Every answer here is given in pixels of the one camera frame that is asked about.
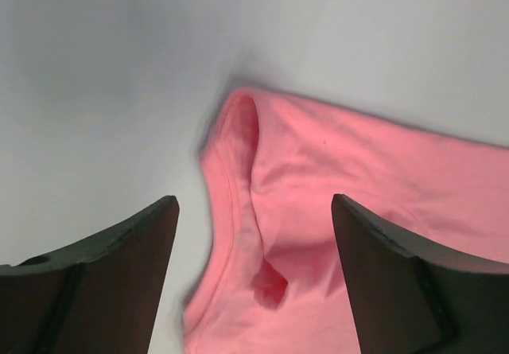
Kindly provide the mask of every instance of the pink t-shirt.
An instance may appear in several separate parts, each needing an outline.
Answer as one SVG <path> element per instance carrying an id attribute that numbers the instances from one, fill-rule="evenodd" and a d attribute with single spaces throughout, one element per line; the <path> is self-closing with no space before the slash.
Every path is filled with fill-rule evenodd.
<path id="1" fill-rule="evenodd" d="M 509 150 L 246 88 L 224 105 L 202 166 L 214 243 L 185 310 L 188 354 L 359 353 L 335 193 L 509 261 Z"/>

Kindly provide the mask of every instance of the white table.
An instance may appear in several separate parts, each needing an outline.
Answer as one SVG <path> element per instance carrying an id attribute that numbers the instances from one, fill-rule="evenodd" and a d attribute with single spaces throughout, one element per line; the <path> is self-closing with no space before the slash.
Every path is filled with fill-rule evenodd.
<path id="1" fill-rule="evenodd" d="M 227 88 L 509 145 L 509 0 L 0 0 L 0 262 L 177 195 L 151 353 L 211 244 L 197 150 Z"/>

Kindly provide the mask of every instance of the pink fabric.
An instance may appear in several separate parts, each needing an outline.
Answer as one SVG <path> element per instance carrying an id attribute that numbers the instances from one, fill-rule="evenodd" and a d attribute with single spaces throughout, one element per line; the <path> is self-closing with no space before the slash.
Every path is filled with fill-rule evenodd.
<path id="1" fill-rule="evenodd" d="M 188 354 L 359 353 L 335 193 L 439 243 L 509 261 L 509 150 L 240 89 L 202 166 L 214 244 L 185 310 Z"/>

